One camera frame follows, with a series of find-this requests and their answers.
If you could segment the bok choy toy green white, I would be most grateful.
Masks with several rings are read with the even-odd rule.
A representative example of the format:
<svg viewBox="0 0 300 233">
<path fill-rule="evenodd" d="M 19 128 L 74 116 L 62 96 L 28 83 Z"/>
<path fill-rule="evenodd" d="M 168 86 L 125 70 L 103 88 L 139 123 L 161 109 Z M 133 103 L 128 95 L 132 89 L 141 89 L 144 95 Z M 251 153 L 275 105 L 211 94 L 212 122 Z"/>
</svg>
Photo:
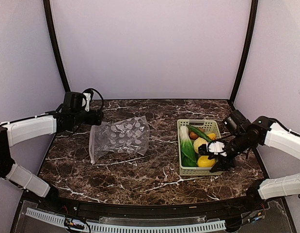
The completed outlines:
<svg viewBox="0 0 300 233">
<path fill-rule="evenodd" d="M 179 128 L 181 164 L 184 167 L 197 167 L 197 160 L 193 143 L 189 137 L 189 129 L 187 126 Z"/>
</svg>

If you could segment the pale green plastic basket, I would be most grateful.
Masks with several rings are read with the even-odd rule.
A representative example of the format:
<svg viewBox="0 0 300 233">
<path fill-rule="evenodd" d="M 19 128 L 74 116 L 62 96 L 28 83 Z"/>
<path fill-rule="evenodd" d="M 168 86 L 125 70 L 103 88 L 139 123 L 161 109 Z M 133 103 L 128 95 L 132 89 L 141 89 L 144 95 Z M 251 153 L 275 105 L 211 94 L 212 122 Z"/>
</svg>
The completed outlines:
<svg viewBox="0 0 300 233">
<path fill-rule="evenodd" d="M 181 176 L 216 176 L 221 175 L 221 172 L 211 173 L 210 167 L 186 167 L 182 165 L 181 158 L 181 140 L 180 140 L 180 127 L 185 125 L 191 125 L 194 127 L 201 127 L 205 130 L 205 133 L 214 133 L 216 138 L 221 138 L 221 132 L 218 124 L 215 120 L 209 119 L 178 119 L 177 120 L 177 137 L 178 137 L 178 159 L 179 159 L 179 171 Z"/>
</svg>

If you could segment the clear dotted zip top bag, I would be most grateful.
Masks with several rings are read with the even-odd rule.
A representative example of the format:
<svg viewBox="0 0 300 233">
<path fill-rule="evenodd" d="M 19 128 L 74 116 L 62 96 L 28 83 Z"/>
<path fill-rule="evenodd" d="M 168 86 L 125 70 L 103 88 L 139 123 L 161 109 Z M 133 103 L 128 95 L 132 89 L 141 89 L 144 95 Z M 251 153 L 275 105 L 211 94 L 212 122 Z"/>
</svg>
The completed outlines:
<svg viewBox="0 0 300 233">
<path fill-rule="evenodd" d="M 149 148 L 150 127 L 146 116 L 92 126 L 89 137 L 91 164 L 108 152 L 145 155 Z"/>
</svg>

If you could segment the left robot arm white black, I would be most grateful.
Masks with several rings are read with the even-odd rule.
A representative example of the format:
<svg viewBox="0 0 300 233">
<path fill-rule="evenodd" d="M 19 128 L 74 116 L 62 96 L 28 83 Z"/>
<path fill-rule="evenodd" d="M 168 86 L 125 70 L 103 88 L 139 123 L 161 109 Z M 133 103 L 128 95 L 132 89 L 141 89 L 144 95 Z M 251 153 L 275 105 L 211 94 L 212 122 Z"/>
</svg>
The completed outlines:
<svg viewBox="0 0 300 233">
<path fill-rule="evenodd" d="M 44 204 L 53 212 L 63 208 L 59 191 L 43 179 L 19 165 L 12 157 L 10 148 L 40 136 L 64 131 L 74 132 L 81 124 L 100 125 L 103 108 L 90 108 L 97 90 L 67 92 L 63 103 L 53 111 L 15 121 L 0 122 L 0 179 L 8 180 L 24 190 L 44 198 Z"/>
</svg>

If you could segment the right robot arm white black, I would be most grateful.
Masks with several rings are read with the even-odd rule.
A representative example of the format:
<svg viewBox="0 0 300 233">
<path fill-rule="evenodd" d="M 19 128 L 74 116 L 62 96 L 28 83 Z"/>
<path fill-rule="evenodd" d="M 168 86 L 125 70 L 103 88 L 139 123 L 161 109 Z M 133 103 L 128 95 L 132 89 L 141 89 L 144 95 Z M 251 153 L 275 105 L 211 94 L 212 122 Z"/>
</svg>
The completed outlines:
<svg viewBox="0 0 300 233">
<path fill-rule="evenodd" d="M 278 119 L 260 116 L 249 121 L 239 110 L 234 110 L 223 121 L 233 139 L 225 143 L 216 139 L 206 144 L 210 159 L 217 159 L 211 172 L 227 171 L 235 166 L 237 156 L 248 149 L 260 148 L 261 152 L 279 153 L 279 158 L 289 156 L 300 162 L 300 133 L 287 128 Z M 300 199 L 300 167 L 284 172 L 282 176 L 256 180 L 247 189 L 242 207 L 253 210 L 261 202 L 276 198 L 298 196 Z"/>
</svg>

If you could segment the beige wrinkled round food toy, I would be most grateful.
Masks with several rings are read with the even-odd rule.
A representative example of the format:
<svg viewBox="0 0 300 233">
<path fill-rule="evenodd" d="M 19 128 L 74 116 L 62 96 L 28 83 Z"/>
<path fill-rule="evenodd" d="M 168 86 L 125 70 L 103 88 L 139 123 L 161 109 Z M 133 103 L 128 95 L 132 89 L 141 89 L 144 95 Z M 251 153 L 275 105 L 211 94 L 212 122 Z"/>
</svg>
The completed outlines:
<svg viewBox="0 0 300 233">
<path fill-rule="evenodd" d="M 197 139 L 194 140 L 193 142 L 193 148 L 194 151 L 198 154 L 199 153 L 199 147 L 202 145 L 206 145 L 207 141 L 201 137 L 198 137 Z"/>
</svg>

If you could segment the yellow lemon toy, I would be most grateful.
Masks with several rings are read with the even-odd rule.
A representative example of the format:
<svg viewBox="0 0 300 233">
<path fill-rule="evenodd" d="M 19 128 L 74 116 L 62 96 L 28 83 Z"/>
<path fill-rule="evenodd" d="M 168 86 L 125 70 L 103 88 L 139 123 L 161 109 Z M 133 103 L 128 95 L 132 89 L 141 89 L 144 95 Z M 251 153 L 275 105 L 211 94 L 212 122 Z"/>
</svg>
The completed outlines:
<svg viewBox="0 0 300 233">
<path fill-rule="evenodd" d="M 216 163 L 215 159 L 209 159 L 208 156 L 200 156 L 197 165 L 198 167 L 213 167 Z"/>
</svg>

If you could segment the orange yellow pepper toy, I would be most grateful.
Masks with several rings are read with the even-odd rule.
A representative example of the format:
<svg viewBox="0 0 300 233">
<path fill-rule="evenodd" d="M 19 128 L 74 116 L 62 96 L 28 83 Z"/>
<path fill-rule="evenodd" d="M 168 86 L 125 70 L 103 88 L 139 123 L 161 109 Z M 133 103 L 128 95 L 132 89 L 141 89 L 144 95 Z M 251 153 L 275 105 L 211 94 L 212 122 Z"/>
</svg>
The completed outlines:
<svg viewBox="0 0 300 233">
<path fill-rule="evenodd" d="M 217 139 L 215 133 L 209 133 L 209 134 L 207 134 L 207 136 L 208 136 L 211 140 Z"/>
</svg>

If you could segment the brown potato toy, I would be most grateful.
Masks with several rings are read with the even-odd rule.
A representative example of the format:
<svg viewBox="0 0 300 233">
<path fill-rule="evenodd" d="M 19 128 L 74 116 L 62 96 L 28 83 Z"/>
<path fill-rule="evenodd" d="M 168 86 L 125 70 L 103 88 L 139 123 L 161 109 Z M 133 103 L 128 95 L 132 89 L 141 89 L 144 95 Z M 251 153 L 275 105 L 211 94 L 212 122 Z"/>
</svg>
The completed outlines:
<svg viewBox="0 0 300 233">
<path fill-rule="evenodd" d="M 191 131 L 189 133 L 189 137 L 191 140 L 196 140 L 199 136 L 195 132 Z"/>
</svg>

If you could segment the green cucumber toy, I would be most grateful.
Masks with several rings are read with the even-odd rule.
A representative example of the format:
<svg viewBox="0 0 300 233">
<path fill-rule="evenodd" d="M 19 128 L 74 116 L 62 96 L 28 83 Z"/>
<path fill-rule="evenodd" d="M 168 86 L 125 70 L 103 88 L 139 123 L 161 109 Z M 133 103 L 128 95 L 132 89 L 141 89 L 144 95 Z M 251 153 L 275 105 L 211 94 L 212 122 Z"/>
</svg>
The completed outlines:
<svg viewBox="0 0 300 233">
<path fill-rule="evenodd" d="M 207 134 L 206 134 L 204 131 L 202 131 L 201 129 L 196 128 L 196 127 L 191 126 L 191 125 L 187 125 L 187 128 L 188 128 L 188 130 L 189 130 L 189 133 L 190 133 L 191 131 L 193 131 L 193 132 L 195 132 L 199 137 L 205 139 L 207 142 L 212 141 L 212 140 L 207 136 Z"/>
</svg>

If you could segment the black front rail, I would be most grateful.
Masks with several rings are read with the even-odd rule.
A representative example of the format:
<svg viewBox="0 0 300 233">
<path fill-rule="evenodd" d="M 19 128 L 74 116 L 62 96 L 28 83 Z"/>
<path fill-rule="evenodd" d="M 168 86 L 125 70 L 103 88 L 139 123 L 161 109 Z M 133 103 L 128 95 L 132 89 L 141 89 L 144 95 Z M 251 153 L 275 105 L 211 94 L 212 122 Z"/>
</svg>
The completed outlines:
<svg viewBox="0 0 300 233">
<path fill-rule="evenodd" d="M 67 207 L 70 215 L 86 219 L 99 219 L 103 216 L 141 219 L 194 216 L 206 216 L 208 219 L 233 218 L 248 212 L 241 206 L 245 200 L 245 197 L 240 197 L 180 205 L 121 205 L 59 198 L 61 204 Z"/>
</svg>

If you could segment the left black frame post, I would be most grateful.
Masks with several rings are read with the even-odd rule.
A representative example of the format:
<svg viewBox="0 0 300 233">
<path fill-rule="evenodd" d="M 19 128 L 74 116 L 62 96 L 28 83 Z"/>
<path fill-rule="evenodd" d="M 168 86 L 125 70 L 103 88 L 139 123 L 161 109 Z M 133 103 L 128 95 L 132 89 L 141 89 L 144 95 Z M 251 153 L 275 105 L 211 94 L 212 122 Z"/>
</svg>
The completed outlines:
<svg viewBox="0 0 300 233">
<path fill-rule="evenodd" d="M 44 6 L 45 18 L 46 18 L 46 22 L 47 22 L 48 34 L 49 34 L 55 62 L 57 65 L 57 69 L 59 72 L 60 80 L 61 80 L 64 91 L 70 92 L 71 88 L 70 88 L 68 78 L 67 78 L 67 75 L 65 72 L 65 68 L 63 65 L 63 60 L 62 60 L 62 56 L 61 56 L 61 52 L 60 52 L 60 48 L 59 48 L 59 43 L 57 40 L 56 31 L 55 31 L 55 25 L 54 25 L 53 14 L 52 14 L 52 9 L 51 9 L 51 1 L 43 0 L 43 6 Z"/>
</svg>

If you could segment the black frame post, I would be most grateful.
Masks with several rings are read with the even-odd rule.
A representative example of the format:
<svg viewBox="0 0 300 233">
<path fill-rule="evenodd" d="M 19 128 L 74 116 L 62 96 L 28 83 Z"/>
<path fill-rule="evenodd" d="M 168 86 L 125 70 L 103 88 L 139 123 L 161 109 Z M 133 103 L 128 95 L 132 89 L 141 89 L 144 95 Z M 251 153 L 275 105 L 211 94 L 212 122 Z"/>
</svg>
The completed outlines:
<svg viewBox="0 0 300 233">
<path fill-rule="evenodd" d="M 252 0 L 251 1 L 251 8 L 250 8 L 250 14 L 249 14 L 249 20 L 248 20 L 248 26 L 247 26 L 247 31 L 246 31 L 246 36 L 244 40 L 244 46 L 235 78 L 235 82 L 232 88 L 232 92 L 229 98 L 229 104 L 233 108 L 241 80 L 244 74 L 245 66 L 247 63 L 247 59 L 249 56 L 249 51 L 251 47 L 251 42 L 252 42 L 252 37 L 253 37 L 253 32 L 254 32 L 254 26 L 255 26 L 255 21 L 256 21 L 256 15 L 257 15 L 257 9 L 258 9 L 258 0 Z"/>
<path fill-rule="evenodd" d="M 52 9 L 51 9 L 51 1 L 43 0 L 43 6 L 44 6 L 45 18 L 46 18 L 46 22 L 47 22 L 48 34 L 49 34 L 55 62 L 57 65 L 57 69 L 59 72 L 60 80 L 61 80 L 64 91 L 70 92 L 71 88 L 70 88 L 68 78 L 67 78 L 67 75 L 65 72 L 65 68 L 63 65 L 63 60 L 62 60 L 62 56 L 61 56 L 61 52 L 60 52 L 60 48 L 59 48 L 59 43 L 57 40 L 56 31 L 55 31 L 55 25 L 54 25 L 53 14 L 52 14 Z"/>
</svg>

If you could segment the right black frame post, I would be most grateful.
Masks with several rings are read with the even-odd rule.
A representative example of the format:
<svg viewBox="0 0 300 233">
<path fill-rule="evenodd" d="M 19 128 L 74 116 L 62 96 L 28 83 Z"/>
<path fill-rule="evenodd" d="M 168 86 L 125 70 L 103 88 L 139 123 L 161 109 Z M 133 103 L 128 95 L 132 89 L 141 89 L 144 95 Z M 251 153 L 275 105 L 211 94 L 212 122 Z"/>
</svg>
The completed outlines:
<svg viewBox="0 0 300 233">
<path fill-rule="evenodd" d="M 251 8 L 250 8 L 250 14 L 249 14 L 249 20 L 248 20 L 248 26 L 247 26 L 247 31 L 246 31 L 246 36 L 244 40 L 244 46 L 235 78 L 235 82 L 232 88 L 232 92 L 229 98 L 229 104 L 233 108 L 241 80 L 244 74 L 245 66 L 247 63 L 247 59 L 249 56 L 249 51 L 251 47 L 251 42 L 252 42 L 252 37 L 253 37 L 253 32 L 254 32 L 254 26 L 255 26 L 255 21 L 256 21 L 256 15 L 257 15 L 257 9 L 258 9 L 258 0 L 252 0 L 251 1 Z"/>
</svg>

